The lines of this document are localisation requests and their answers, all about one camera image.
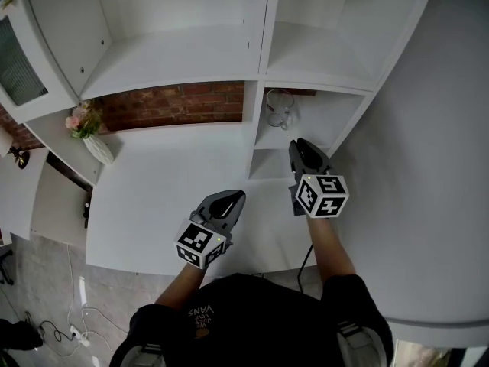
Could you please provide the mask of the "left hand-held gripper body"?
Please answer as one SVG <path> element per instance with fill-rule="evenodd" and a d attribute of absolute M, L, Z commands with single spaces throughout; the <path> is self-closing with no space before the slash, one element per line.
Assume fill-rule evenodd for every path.
<path fill-rule="evenodd" d="M 245 201 L 246 193 L 242 190 L 225 190 L 207 196 L 183 220 L 174 239 L 177 256 L 199 269 L 208 268 L 232 244 L 232 229 Z"/>

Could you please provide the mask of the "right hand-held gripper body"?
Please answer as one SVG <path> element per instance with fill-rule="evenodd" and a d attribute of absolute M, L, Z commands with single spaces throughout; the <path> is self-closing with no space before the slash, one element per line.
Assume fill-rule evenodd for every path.
<path fill-rule="evenodd" d="M 298 138 L 290 142 L 289 156 L 295 179 L 290 187 L 293 214 L 312 219 L 339 216 L 349 192 L 345 178 L 335 172 L 326 153 Z"/>

